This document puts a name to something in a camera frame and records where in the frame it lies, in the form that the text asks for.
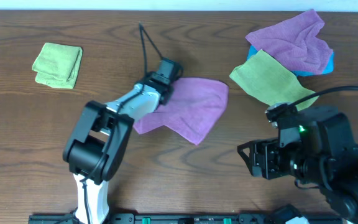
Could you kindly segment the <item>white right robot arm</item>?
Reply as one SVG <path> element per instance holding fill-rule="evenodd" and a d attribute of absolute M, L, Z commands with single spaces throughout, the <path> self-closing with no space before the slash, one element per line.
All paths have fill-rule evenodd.
<path fill-rule="evenodd" d="M 312 184 L 335 212 L 358 223 L 358 143 L 347 116 L 333 106 L 299 111 L 288 104 L 265 114 L 278 136 L 237 147 L 250 174 L 267 180 L 291 175 L 296 186 Z"/>

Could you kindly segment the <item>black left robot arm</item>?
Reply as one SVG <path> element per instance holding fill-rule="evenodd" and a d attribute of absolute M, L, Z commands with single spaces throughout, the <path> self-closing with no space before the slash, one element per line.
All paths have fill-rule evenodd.
<path fill-rule="evenodd" d="M 109 216 L 109 181 L 126 151 L 133 125 L 169 101 L 183 67 L 162 58 L 157 71 L 146 72 L 133 89 L 115 101 L 85 104 L 63 151 L 78 190 L 73 223 L 104 223 Z"/>

